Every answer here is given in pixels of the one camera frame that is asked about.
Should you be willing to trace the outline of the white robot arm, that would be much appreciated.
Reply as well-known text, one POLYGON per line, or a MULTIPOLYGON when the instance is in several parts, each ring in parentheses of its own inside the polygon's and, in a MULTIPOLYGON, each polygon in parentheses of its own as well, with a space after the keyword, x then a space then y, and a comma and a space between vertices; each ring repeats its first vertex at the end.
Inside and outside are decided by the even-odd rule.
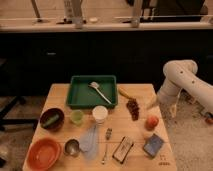
POLYGON ((157 94, 147 105, 148 109, 158 103, 166 104, 173 117, 177 113, 177 102, 182 89, 197 100, 206 112, 213 114, 213 85, 196 76, 197 63, 194 60, 171 60, 164 64, 165 80, 157 94))

